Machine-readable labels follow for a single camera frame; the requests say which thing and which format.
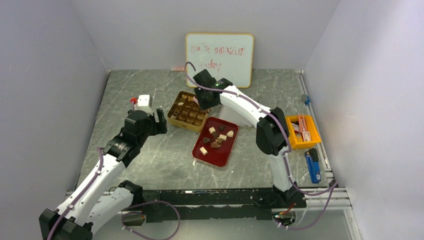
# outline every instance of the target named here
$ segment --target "table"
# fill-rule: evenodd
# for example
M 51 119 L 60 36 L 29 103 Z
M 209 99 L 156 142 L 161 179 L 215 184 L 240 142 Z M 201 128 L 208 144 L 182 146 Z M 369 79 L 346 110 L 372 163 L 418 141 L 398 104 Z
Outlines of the table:
M 294 70 L 254 69 L 251 86 L 240 89 L 264 106 L 279 107 L 286 116 L 307 114 L 302 102 L 299 79 Z M 130 99 L 142 94 L 153 97 L 153 108 L 162 107 L 168 113 L 180 91 L 194 92 L 186 85 L 183 72 L 169 70 L 113 70 L 96 116 L 87 154 L 78 185 L 87 177 L 99 159 L 96 147 L 104 147 L 124 124 Z M 214 107 L 216 116 L 220 107 Z M 115 179 L 112 186 L 124 180 L 147 190 L 260 188 L 273 185 L 273 175 L 267 156 L 256 146 L 254 128 L 240 128 L 228 164 L 215 167 L 194 161 L 192 150 L 198 133 L 167 125 L 168 133 L 151 136 L 141 153 Z M 311 183 L 304 157 L 306 149 L 288 154 L 289 164 L 297 184 L 302 187 L 328 186 L 320 157 L 322 181 Z

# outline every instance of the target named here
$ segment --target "wall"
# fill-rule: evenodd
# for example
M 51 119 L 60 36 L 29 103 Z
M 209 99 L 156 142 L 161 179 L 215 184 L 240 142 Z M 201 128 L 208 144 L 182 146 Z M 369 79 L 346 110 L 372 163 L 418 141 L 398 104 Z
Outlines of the wall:
M 189 32 L 251 33 L 253 67 L 304 69 L 340 0 L 71 0 L 109 69 L 169 69 Z
M 0 239 L 41 239 L 38 217 L 76 183 L 107 72 L 68 0 L 0 3 Z
M 305 69 L 365 240 L 424 239 L 424 3 L 343 0 Z

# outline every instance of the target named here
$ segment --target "gray marble surface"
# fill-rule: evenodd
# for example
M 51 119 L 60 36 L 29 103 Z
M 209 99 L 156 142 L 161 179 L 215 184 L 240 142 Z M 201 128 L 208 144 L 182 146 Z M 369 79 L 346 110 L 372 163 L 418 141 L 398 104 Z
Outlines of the gray marble surface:
M 249 88 L 243 93 L 270 108 L 280 107 L 286 116 L 307 114 L 301 99 L 301 89 L 294 70 L 252 71 Z M 162 106 L 165 114 L 180 91 L 194 92 L 186 85 L 183 72 L 168 70 L 114 70 L 111 72 L 97 113 L 94 130 L 83 163 L 78 185 L 95 166 L 99 156 L 96 147 L 119 133 L 131 108 L 130 98 L 141 94 L 153 97 L 153 108 Z M 211 112 L 216 116 L 219 107 Z M 199 133 L 172 126 L 168 133 L 151 136 L 141 153 L 128 168 L 115 179 L 113 186 L 130 180 L 144 189 L 214 189 L 271 187 L 273 175 L 267 156 L 256 146 L 254 128 L 239 129 L 228 164 L 214 167 L 194 161 L 192 150 Z M 322 181 L 311 183 L 304 157 L 306 149 L 289 153 L 292 175 L 300 187 L 328 186 L 320 159 Z

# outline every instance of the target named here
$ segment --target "whiteboard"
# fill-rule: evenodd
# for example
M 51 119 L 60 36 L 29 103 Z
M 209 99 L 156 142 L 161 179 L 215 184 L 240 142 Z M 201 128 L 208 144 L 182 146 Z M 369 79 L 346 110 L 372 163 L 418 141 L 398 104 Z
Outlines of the whiteboard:
M 254 37 L 247 33 L 188 33 L 185 36 L 185 57 L 196 67 L 193 77 L 207 69 L 217 81 L 225 78 L 238 88 L 251 85 Z M 194 88 L 188 79 L 187 85 Z

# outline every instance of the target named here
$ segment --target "blue stapler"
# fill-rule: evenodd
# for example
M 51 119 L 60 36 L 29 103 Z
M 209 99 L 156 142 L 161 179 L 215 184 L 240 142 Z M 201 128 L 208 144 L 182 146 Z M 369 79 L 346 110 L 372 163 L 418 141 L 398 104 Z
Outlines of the blue stapler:
M 313 184 L 321 182 L 320 164 L 318 162 L 318 151 L 315 148 L 305 152 L 307 169 Z

